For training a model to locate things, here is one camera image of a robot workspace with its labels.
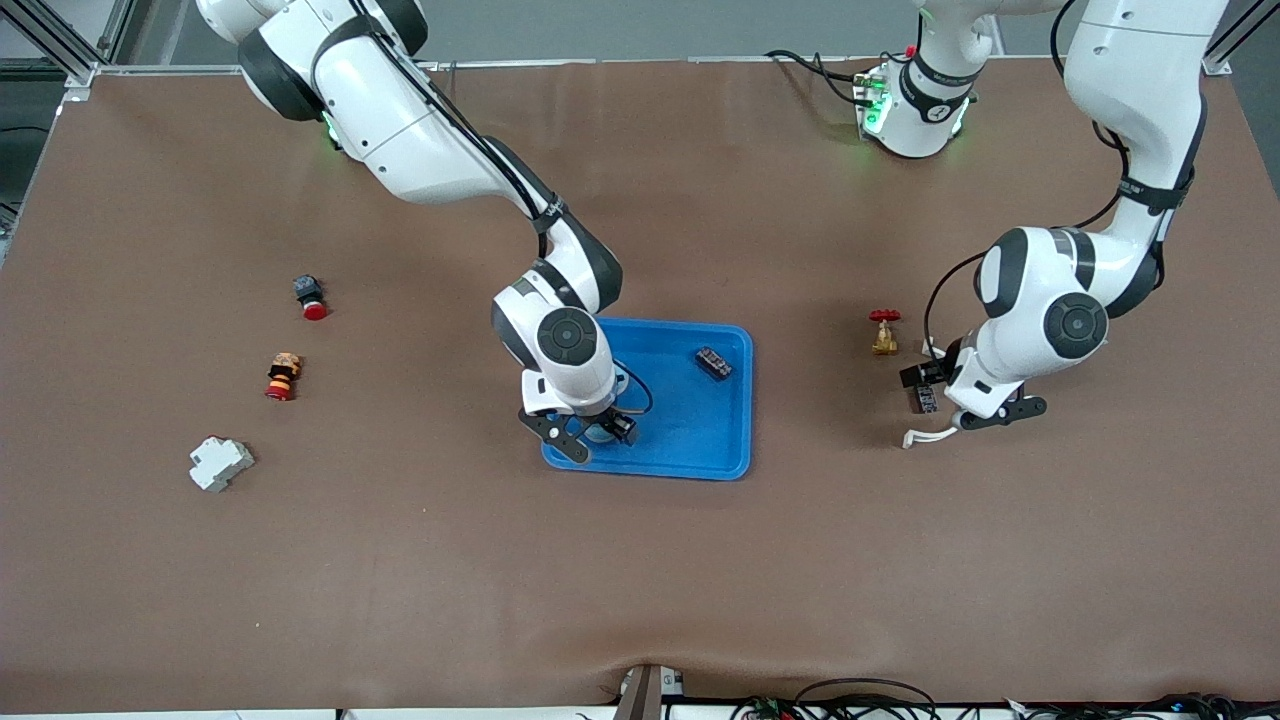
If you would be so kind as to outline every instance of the white electrical component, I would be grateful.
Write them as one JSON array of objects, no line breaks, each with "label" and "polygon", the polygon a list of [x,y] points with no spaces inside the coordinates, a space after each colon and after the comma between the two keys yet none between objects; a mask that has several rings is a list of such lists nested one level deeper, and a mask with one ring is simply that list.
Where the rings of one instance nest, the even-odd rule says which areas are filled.
[{"label": "white electrical component", "polygon": [[221,492],[228,480],[253,465],[253,456],[239,442],[209,436],[200,447],[191,451],[191,461],[196,464],[187,471],[191,479],[201,489]]}]

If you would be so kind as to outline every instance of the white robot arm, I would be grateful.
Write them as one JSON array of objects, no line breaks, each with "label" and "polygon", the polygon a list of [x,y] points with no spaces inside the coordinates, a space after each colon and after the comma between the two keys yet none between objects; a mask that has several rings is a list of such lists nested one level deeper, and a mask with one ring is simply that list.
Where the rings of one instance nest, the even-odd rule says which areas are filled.
[{"label": "white robot arm", "polygon": [[1065,79],[1075,104],[1128,146],[1115,219],[1096,233],[1015,228],[987,251],[974,278],[987,322],[954,342],[941,363],[904,372],[904,383],[913,373],[947,383],[947,397],[961,409],[954,427],[1043,413],[1043,401],[1023,396],[1023,383],[1092,356],[1110,320],[1158,284],[1161,243],[1190,187],[1204,131],[1201,58],[1225,6],[1226,0],[1089,4]]},{"label": "white robot arm", "polygon": [[[524,366],[521,420],[577,462],[599,425],[634,442],[614,406],[620,378],[594,315],[618,299],[622,268],[516,154],[481,137],[410,59],[426,41],[415,0],[197,0],[239,42],[246,81],[293,120],[328,119],[344,151],[393,195],[442,204],[507,197],[530,219],[539,256],[493,301],[493,327]],[[579,428],[570,430],[571,418]]]},{"label": "white robot arm", "polygon": [[927,158],[960,131],[978,73],[991,56],[986,15],[1033,15],[1061,8],[1066,0],[910,0],[920,13],[911,55],[883,54],[865,73],[859,111],[868,137],[904,158]]}]

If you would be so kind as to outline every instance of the brown table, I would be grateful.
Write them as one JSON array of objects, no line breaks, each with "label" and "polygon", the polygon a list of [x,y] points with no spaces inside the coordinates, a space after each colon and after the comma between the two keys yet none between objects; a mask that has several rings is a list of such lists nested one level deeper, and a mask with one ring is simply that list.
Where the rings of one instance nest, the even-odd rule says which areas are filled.
[{"label": "brown table", "polygon": [[[637,662],[691,693],[1280,694],[1280,205],[1230,85],[1167,286],[1032,384],[1047,416],[910,452],[914,359],[873,357],[867,311],[916,346],[952,263],[1114,187],[1047,61],[992,63],[923,161],[769,64],[452,87],[617,251],[611,313],[753,333],[751,471],[545,468],[489,328],[534,255],[513,208],[403,204],[234,77],[102,77],[0,273],[0,711],[584,703]],[[980,319],[968,284],[940,337]],[[186,475],[211,433],[259,457],[216,496]]]}]

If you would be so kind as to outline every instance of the blue tray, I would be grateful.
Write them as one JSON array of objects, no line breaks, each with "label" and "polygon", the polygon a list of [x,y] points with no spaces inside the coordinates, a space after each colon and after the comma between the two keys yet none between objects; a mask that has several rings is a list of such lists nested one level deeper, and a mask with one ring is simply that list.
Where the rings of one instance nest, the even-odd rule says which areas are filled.
[{"label": "blue tray", "polygon": [[[751,336],[733,325],[596,318],[613,356],[653,389],[653,410],[636,418],[637,442],[595,443],[591,460],[579,465],[548,445],[553,468],[588,473],[659,475],[695,480],[736,480],[751,465]],[[733,373],[716,380],[694,361],[703,346],[721,355]],[[635,382],[620,407],[644,407]]]}]

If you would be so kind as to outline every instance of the black cable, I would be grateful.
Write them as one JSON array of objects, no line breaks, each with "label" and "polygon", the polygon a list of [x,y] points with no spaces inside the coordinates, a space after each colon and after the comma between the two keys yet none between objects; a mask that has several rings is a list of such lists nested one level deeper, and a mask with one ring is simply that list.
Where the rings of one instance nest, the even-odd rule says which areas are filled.
[{"label": "black cable", "polygon": [[[348,0],[348,3],[357,14],[370,17],[369,9],[365,6],[364,0]],[[401,77],[403,77],[411,86],[413,86],[413,88],[417,90],[419,95],[421,95],[424,100],[434,105],[435,109],[444,115],[445,120],[453,127],[453,129],[458,131],[458,133],[466,137],[471,142],[471,145],[474,145],[476,150],[479,150],[480,154],[484,155],[485,159],[493,164],[493,167],[502,174],[502,177],[506,178],[508,183],[511,183],[512,190],[516,191],[516,195],[520,197],[521,202],[525,205],[525,209],[529,211],[529,218],[531,220],[536,219],[541,213],[538,211],[538,205],[534,204],[532,197],[525,188],[525,183],[516,177],[515,172],[511,169],[509,165],[507,165],[506,160],[500,159],[497,151],[493,147],[490,147],[488,142],[484,141],[480,133],[476,132],[476,128],[471,126],[471,122],[467,120],[466,115],[463,115],[461,110],[458,110],[458,108],[453,104],[449,96],[442,92],[440,88],[435,86],[435,82],[433,82],[431,78],[425,74],[422,77],[426,79],[426,87],[422,87],[422,83],[419,82],[419,78],[416,78],[413,73],[408,72],[404,68],[404,64],[401,60],[399,55],[396,53],[394,49],[387,46],[387,42],[384,41],[383,37],[374,37],[374,42],[378,45],[379,50],[381,50],[383,55],[401,73]],[[431,88],[435,92],[433,94],[428,88]],[[439,100],[442,100],[444,105],[448,106],[448,110],[445,110],[444,106],[440,105],[436,97],[439,97]],[[539,258],[545,258],[547,241],[545,237],[541,234],[539,236],[538,249],[539,249]]]},{"label": "black cable", "polygon": [[[1062,8],[1059,9],[1057,15],[1053,17],[1053,24],[1050,26],[1050,29],[1048,29],[1048,55],[1050,55],[1050,59],[1053,60],[1053,69],[1057,70],[1057,77],[1060,77],[1062,79],[1066,79],[1066,65],[1062,64],[1062,56],[1061,56],[1061,54],[1059,54],[1057,33],[1059,33],[1059,29],[1061,29],[1061,27],[1062,27],[1062,18],[1066,15],[1066,12],[1074,4],[1075,4],[1075,0],[1066,0],[1066,3],[1062,5]],[[1120,154],[1120,177],[1128,177],[1129,176],[1129,147],[1126,147],[1125,143],[1124,143],[1124,141],[1120,140],[1120,136],[1116,135],[1114,131],[1108,129],[1107,135],[1111,136],[1111,142],[1107,142],[1107,140],[1105,137],[1102,137],[1102,127],[1097,122],[1093,123],[1093,135],[1096,135],[1098,137],[1098,141],[1102,145],[1106,145],[1107,147],[1110,147],[1110,149],[1112,149],[1112,150],[1115,150],[1116,152]],[[1073,227],[1073,228],[1088,227],[1088,225],[1098,222],[1107,213],[1110,213],[1111,209],[1116,206],[1116,202],[1120,202],[1120,197],[1121,197],[1120,191],[1116,190],[1115,193],[1111,195],[1111,200],[1108,200],[1107,204],[1103,205],[1101,210],[1098,210],[1097,213],[1094,213],[1093,215],[1091,215],[1087,220],[1075,223],[1074,225],[1059,225],[1059,227]]]},{"label": "black cable", "polygon": [[[804,58],[801,58],[800,55],[796,55],[795,53],[792,53],[790,50],[771,50],[771,51],[765,53],[764,56],[765,58],[787,58],[788,60],[795,60],[795,63],[797,65],[800,65],[801,68],[809,70],[810,73],[823,74],[823,72],[818,68],[818,65],[810,63],[809,60],[805,60]],[[814,53],[814,58],[817,59],[817,58],[819,58],[819,55],[817,53]],[[846,76],[846,74],[831,73],[831,72],[828,72],[826,74],[829,74],[832,78],[838,79],[841,82],[854,82],[854,76]]]},{"label": "black cable", "polygon": [[765,53],[764,56],[765,58],[788,58],[791,60],[795,60],[796,64],[799,64],[801,68],[809,70],[810,73],[820,74],[822,78],[827,81],[827,87],[829,87],[831,91],[836,94],[836,97],[840,97],[845,102],[849,102],[850,105],[856,105],[859,108],[870,108],[870,105],[872,105],[869,100],[863,100],[860,97],[854,97],[852,95],[845,95],[838,87],[836,87],[836,82],[835,81],[838,79],[841,82],[854,82],[854,76],[846,76],[846,74],[842,74],[842,73],[833,73],[833,72],[828,70],[827,65],[822,61],[822,54],[820,53],[814,53],[813,54],[813,61],[812,63],[808,61],[808,60],[805,60],[800,55],[796,55],[795,53],[792,53],[790,50],[771,50],[771,51]]},{"label": "black cable", "polygon": [[929,293],[929,302],[924,305],[924,343],[929,346],[929,363],[933,363],[934,368],[942,368],[942,365],[938,363],[938,350],[933,347],[933,336],[929,333],[929,315],[933,313],[933,302],[938,299],[938,292],[942,291],[942,286],[947,284],[947,281],[951,279],[952,275],[964,269],[965,265],[982,260],[986,255],[987,251],[983,250],[982,252],[972,255],[957,263],[954,268],[947,270],[947,274],[942,275],[938,284],[933,286],[933,292]]},{"label": "black cable", "polygon": [[[977,256],[972,258],[970,260],[965,260],[965,263],[968,264],[968,263],[970,263],[970,261],[973,261],[973,260],[975,260],[978,258],[982,258],[982,255],[977,255]],[[950,277],[952,273],[955,273],[955,270],[952,270],[951,273],[947,273],[947,277]],[[812,693],[813,691],[822,689],[822,688],[829,688],[832,685],[886,685],[886,687],[891,687],[891,688],[900,688],[900,689],[909,691],[911,693],[915,693],[915,694],[923,697],[925,700],[925,702],[929,703],[929,707],[932,707],[934,710],[938,706],[938,703],[933,700],[932,696],[929,696],[929,693],[922,691],[920,688],[918,688],[915,685],[909,685],[909,684],[901,683],[899,680],[884,680],[884,679],[881,679],[881,678],[836,678],[836,679],[832,679],[832,680],[822,680],[820,683],[813,683],[812,685],[808,685],[804,689],[801,689],[800,692],[797,692],[796,697],[792,700],[792,702],[800,702],[800,700],[804,696]]]},{"label": "black cable", "polygon": [[1240,27],[1240,24],[1244,23],[1244,20],[1249,19],[1249,15],[1256,13],[1257,9],[1261,8],[1263,3],[1266,3],[1266,0],[1257,0],[1256,3],[1253,3],[1253,5],[1249,6],[1248,10],[1244,12],[1243,15],[1235,18],[1235,22],[1231,23],[1231,27],[1226,28],[1226,32],[1220,35],[1217,40],[1215,40],[1213,44],[1208,46],[1208,50],[1204,51],[1204,55],[1212,55],[1213,51],[1217,50],[1217,46],[1221,45],[1224,40],[1226,40],[1226,36],[1235,32],[1235,28]]},{"label": "black cable", "polygon": [[640,410],[622,410],[622,409],[620,409],[618,413],[622,413],[623,415],[644,415],[645,413],[653,410],[653,391],[649,389],[649,386],[646,386],[645,382],[640,379],[640,375],[635,374],[635,370],[632,370],[631,368],[627,368],[626,363],[623,363],[622,360],[618,360],[617,357],[614,357],[613,359],[613,364],[617,365],[618,368],[622,368],[623,373],[631,375],[631,379],[635,380],[637,386],[640,386],[640,389],[644,391],[644,395],[648,398],[648,401],[645,402],[645,406],[643,409],[640,409]]},{"label": "black cable", "polygon": [[1053,68],[1057,69],[1057,77],[1064,77],[1066,74],[1066,68],[1062,65],[1062,56],[1057,54],[1057,31],[1062,27],[1062,17],[1066,12],[1075,4],[1075,0],[1066,0],[1062,8],[1053,17],[1053,24],[1048,28],[1048,56],[1053,60]]}]

